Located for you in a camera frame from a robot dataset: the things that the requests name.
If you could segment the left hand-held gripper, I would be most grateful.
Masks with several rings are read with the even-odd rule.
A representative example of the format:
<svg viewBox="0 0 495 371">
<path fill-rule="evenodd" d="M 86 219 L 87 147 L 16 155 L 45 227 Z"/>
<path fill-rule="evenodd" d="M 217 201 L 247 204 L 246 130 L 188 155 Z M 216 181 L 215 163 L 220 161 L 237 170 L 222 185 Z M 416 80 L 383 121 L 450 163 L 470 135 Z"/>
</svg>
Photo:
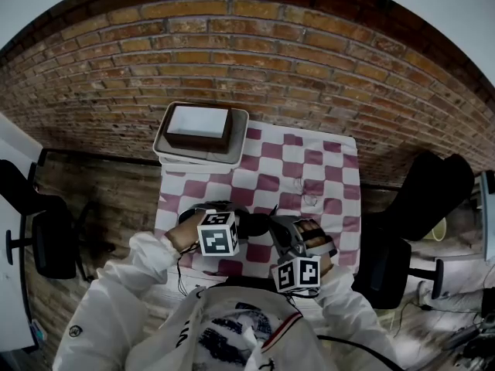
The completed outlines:
<svg viewBox="0 0 495 371">
<path fill-rule="evenodd" d="M 197 226 L 201 253 L 206 257 L 234 256 L 239 252 L 233 211 L 207 210 Z"/>
</svg>

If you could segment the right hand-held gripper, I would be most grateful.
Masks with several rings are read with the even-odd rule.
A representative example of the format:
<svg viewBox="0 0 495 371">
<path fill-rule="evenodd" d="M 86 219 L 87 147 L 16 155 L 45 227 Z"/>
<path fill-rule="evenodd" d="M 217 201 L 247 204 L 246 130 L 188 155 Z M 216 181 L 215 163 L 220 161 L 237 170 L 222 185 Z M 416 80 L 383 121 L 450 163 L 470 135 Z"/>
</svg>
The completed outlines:
<svg viewBox="0 0 495 371">
<path fill-rule="evenodd" d="M 299 231 L 303 221 L 302 217 L 297 216 L 268 217 L 268 231 L 278 255 L 281 256 L 272 269 L 272 277 L 279 293 L 318 291 L 321 256 L 333 257 L 337 254 L 332 240 L 307 249 Z"/>
</svg>

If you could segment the black bag with loop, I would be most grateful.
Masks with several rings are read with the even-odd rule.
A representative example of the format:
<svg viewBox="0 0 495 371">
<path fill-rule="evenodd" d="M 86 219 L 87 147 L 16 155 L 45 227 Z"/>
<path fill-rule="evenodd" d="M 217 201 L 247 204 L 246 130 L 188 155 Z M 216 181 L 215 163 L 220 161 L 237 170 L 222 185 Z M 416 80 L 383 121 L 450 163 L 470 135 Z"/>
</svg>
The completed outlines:
<svg viewBox="0 0 495 371">
<path fill-rule="evenodd" d="M 214 209 L 219 213 L 233 212 L 237 217 L 237 237 L 247 240 L 248 237 L 259 237 L 268 232 L 270 218 L 278 210 L 278 206 L 269 210 L 269 213 L 249 213 L 245 206 L 240 206 L 231 201 L 209 201 L 198 203 L 179 215 L 178 223 L 182 223 L 193 216 L 197 211 Z"/>
</svg>

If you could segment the person's left forearm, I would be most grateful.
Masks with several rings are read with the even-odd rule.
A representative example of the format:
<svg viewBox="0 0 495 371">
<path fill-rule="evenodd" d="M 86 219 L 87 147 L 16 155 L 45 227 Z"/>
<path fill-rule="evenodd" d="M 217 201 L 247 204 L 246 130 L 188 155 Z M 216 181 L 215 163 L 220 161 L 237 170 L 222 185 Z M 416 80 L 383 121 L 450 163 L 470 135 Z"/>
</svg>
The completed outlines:
<svg viewBox="0 0 495 371">
<path fill-rule="evenodd" d="M 136 233 L 129 240 L 129 254 L 109 260 L 97 270 L 97 280 L 87 292 L 88 308 L 100 316 L 137 318 L 146 314 L 142 296 L 153 286 L 167 282 L 167 270 L 179 260 L 179 251 L 165 237 Z"/>
</svg>

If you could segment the person's right forearm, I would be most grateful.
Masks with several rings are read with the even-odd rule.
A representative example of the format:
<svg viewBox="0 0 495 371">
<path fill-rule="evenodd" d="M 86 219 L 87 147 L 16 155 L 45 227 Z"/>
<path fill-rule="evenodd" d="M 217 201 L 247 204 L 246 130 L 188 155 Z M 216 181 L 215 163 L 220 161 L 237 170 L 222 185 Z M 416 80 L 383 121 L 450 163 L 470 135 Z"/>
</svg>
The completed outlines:
<svg viewBox="0 0 495 371">
<path fill-rule="evenodd" d="M 396 361 L 394 347 L 369 301 L 352 289 L 353 273 L 347 267 L 321 258 L 321 281 L 316 302 L 326 321 L 325 334 L 345 341 L 339 348 L 340 364 L 348 371 L 379 370 L 384 364 L 356 345 L 365 346 Z"/>
</svg>

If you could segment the person's right hand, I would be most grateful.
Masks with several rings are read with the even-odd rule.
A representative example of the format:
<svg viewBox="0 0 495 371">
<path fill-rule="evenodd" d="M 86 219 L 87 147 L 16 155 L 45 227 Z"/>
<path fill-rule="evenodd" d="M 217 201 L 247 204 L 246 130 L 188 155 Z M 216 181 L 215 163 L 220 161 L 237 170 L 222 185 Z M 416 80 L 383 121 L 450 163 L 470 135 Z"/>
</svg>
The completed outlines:
<svg viewBox="0 0 495 371">
<path fill-rule="evenodd" d="M 331 237 L 313 219 L 300 220 L 296 226 L 307 249 L 320 247 L 331 241 Z"/>
</svg>

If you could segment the pink white checkered tablecloth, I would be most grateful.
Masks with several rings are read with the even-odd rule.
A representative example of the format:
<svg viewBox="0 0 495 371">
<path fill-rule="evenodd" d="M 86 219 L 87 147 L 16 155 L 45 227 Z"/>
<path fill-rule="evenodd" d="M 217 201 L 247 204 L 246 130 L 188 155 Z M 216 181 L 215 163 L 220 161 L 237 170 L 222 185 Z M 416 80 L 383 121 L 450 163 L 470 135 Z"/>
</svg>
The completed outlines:
<svg viewBox="0 0 495 371">
<path fill-rule="evenodd" d="M 307 206 L 294 187 L 302 177 L 317 196 Z M 360 175 L 353 138 L 252 121 L 239 167 L 227 174 L 164 171 L 155 232 L 172 229 L 179 214 L 195 204 L 230 200 L 251 213 L 314 219 L 337 248 L 335 264 L 356 272 L 360 255 Z"/>
</svg>

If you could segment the white plastic tray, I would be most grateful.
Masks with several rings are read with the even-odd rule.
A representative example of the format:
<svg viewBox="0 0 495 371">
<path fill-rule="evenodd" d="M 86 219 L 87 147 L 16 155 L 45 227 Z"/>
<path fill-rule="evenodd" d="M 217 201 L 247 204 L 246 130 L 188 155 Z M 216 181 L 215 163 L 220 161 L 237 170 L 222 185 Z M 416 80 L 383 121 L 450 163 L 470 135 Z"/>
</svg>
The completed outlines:
<svg viewBox="0 0 495 371">
<path fill-rule="evenodd" d="M 190 151 L 179 148 L 174 148 L 169 145 L 166 139 L 162 136 L 165 119 L 167 114 L 171 112 L 174 105 L 193 105 L 203 107 L 218 107 L 206 104 L 188 104 L 183 102 L 172 102 L 166 109 L 162 122 L 159 126 L 155 137 L 152 150 L 159 156 L 159 160 L 163 165 L 171 163 L 169 170 L 172 172 L 200 172 L 199 168 L 184 168 L 179 165 L 203 165 L 206 173 L 211 172 L 229 172 L 239 166 L 243 154 L 245 137 L 248 129 L 249 114 L 245 110 L 230 108 L 233 113 L 234 125 L 230 144 L 226 154 L 219 152 L 208 151 Z"/>
</svg>

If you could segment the brown box with white inside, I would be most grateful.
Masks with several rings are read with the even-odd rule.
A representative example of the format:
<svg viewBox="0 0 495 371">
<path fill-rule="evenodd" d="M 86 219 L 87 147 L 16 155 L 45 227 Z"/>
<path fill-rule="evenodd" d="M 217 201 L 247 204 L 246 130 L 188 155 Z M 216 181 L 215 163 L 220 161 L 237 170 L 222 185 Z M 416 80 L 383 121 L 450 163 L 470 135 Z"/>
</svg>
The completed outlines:
<svg viewBox="0 0 495 371">
<path fill-rule="evenodd" d="M 226 154 L 233 125 L 230 108 L 177 104 L 167 114 L 162 136 L 174 148 Z"/>
</svg>

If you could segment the person's white jacket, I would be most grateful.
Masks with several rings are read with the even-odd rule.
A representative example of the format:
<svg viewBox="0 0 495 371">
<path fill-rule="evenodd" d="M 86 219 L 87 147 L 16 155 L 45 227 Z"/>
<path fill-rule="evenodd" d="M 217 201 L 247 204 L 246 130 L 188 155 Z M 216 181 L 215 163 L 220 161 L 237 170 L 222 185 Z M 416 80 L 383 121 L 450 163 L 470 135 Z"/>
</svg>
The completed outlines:
<svg viewBox="0 0 495 371">
<path fill-rule="evenodd" d="M 153 335 L 137 318 L 100 316 L 87 294 L 76 310 L 53 371 L 348 371 L 338 339 L 326 349 L 280 294 L 237 285 L 193 291 Z M 383 355 L 356 345 L 384 364 Z"/>
</svg>

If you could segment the black office chair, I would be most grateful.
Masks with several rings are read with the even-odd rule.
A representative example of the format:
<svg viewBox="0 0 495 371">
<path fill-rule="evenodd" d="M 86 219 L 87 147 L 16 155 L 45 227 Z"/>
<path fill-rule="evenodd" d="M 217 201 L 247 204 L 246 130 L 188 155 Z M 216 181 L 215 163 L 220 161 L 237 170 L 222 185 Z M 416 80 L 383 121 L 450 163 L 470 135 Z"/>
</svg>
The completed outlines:
<svg viewBox="0 0 495 371">
<path fill-rule="evenodd" d="M 432 295 L 442 291 L 444 263 L 435 270 L 412 268 L 411 243 L 422 240 L 465 199 L 475 178 L 467 160 L 454 154 L 440 158 L 425 151 L 415 158 L 392 203 L 384 211 L 363 216 L 360 261 L 352 289 L 377 309 L 397 308 L 408 277 L 433 283 Z"/>
<path fill-rule="evenodd" d="M 57 280 L 73 279 L 79 274 L 86 282 L 80 248 L 112 252 L 115 245 L 99 240 L 82 240 L 84 223 L 96 203 L 88 202 L 78 218 L 74 218 L 63 198 L 38 193 L 28 179 L 10 161 L 0 159 L 0 196 L 22 216 L 32 217 L 31 237 L 12 239 L 5 234 L 7 261 L 13 264 L 12 250 L 31 246 L 37 272 Z"/>
</svg>

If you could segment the pale yellow cup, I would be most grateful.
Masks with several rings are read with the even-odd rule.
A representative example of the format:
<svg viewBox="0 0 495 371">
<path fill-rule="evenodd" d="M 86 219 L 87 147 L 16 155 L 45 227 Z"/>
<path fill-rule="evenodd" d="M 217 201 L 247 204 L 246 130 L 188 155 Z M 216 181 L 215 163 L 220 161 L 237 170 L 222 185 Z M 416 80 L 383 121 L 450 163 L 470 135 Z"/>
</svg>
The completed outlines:
<svg viewBox="0 0 495 371">
<path fill-rule="evenodd" d="M 442 218 L 431 230 L 430 237 L 434 241 L 442 241 L 446 237 L 447 221 Z"/>
</svg>

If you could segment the light grey table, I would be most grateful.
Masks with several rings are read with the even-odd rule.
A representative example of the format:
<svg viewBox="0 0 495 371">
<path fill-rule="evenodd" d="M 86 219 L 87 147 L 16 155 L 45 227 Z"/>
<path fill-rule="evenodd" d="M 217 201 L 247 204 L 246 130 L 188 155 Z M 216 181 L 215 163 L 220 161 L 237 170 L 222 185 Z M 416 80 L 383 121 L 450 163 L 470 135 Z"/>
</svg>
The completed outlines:
<svg viewBox="0 0 495 371">
<path fill-rule="evenodd" d="M 486 261 L 495 257 L 495 172 L 480 175 L 480 198 L 483 226 L 483 251 Z"/>
</svg>

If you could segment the small teal box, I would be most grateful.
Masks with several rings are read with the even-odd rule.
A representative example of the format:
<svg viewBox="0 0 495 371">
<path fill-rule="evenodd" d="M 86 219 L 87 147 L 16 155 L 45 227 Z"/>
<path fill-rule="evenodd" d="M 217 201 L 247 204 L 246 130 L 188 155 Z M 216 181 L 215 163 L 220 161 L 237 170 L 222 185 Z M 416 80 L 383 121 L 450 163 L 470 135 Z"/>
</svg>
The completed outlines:
<svg viewBox="0 0 495 371">
<path fill-rule="evenodd" d="M 41 324 L 34 318 L 30 323 L 30 328 L 36 337 L 38 343 L 45 342 L 47 339 L 47 333 Z"/>
</svg>

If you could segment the white desk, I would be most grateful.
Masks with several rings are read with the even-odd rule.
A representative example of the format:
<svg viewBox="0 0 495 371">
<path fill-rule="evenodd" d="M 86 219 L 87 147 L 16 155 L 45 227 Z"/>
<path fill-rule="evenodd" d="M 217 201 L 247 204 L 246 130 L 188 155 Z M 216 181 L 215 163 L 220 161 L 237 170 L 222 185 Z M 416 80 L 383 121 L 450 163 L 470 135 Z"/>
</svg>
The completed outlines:
<svg viewBox="0 0 495 371">
<path fill-rule="evenodd" d="M 0 159 L 14 163 L 27 176 L 42 149 L 39 142 L 0 113 Z M 20 226 L 21 215 L 0 196 L 0 352 L 34 345 L 22 299 L 19 263 L 10 265 L 5 253 L 5 233 L 9 230 L 17 238 Z"/>
</svg>

